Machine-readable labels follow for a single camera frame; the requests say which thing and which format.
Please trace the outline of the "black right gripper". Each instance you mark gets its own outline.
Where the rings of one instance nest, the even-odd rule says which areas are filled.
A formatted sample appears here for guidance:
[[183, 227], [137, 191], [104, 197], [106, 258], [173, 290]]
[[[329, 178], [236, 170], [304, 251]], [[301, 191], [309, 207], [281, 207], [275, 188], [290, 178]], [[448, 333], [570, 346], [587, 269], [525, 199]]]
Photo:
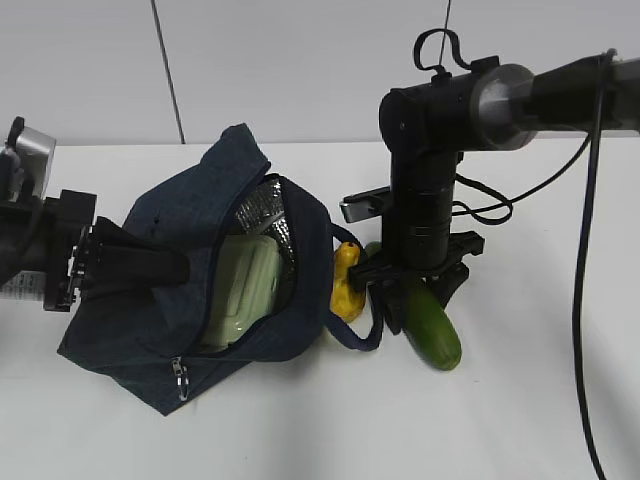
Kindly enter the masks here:
[[469, 268], [463, 263], [466, 255], [478, 256], [484, 251], [485, 239], [474, 231], [452, 233], [443, 260], [432, 266], [413, 266], [409, 261], [395, 259], [390, 249], [382, 249], [362, 264], [352, 267], [349, 279], [356, 289], [372, 284], [372, 308], [375, 320], [380, 320], [393, 335], [405, 328], [408, 315], [408, 288], [399, 279], [416, 275], [426, 278], [426, 284], [442, 308], [469, 278]]

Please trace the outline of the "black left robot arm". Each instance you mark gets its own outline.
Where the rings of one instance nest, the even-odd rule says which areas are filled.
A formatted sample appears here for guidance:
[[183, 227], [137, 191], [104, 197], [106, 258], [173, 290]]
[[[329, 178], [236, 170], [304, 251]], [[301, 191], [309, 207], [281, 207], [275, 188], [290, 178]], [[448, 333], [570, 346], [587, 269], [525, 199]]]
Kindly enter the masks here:
[[60, 197], [1, 203], [1, 285], [22, 273], [46, 311], [68, 312], [88, 300], [130, 290], [177, 286], [189, 279], [185, 255], [143, 240], [94, 215], [97, 196], [64, 190]]

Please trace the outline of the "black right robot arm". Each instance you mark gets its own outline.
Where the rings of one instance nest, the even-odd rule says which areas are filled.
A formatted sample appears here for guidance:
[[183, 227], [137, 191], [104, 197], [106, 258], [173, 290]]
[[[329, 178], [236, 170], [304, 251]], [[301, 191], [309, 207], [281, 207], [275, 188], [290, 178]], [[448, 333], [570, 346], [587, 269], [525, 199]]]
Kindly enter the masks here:
[[347, 196], [349, 223], [382, 221], [379, 252], [351, 268], [352, 285], [369, 293], [376, 331], [402, 327], [402, 282], [425, 278], [446, 304], [480, 255], [483, 238], [451, 229], [456, 169], [467, 152], [514, 151], [543, 131], [635, 131], [639, 63], [585, 57], [542, 74], [487, 57], [459, 76], [438, 71], [426, 84], [394, 88], [379, 108], [391, 155], [385, 187]]

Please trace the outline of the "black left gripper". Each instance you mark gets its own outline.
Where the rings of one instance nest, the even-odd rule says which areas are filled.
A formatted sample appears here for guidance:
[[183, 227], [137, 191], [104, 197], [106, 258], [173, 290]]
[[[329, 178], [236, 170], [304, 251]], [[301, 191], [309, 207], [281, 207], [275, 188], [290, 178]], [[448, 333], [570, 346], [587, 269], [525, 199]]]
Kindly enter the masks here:
[[69, 311], [74, 302], [69, 262], [78, 245], [82, 299], [178, 286], [189, 280], [190, 262], [185, 255], [140, 239], [105, 217], [98, 217], [91, 227], [96, 202], [95, 194], [73, 190], [62, 190], [58, 199], [46, 199], [47, 212], [53, 217], [43, 301], [46, 311]]

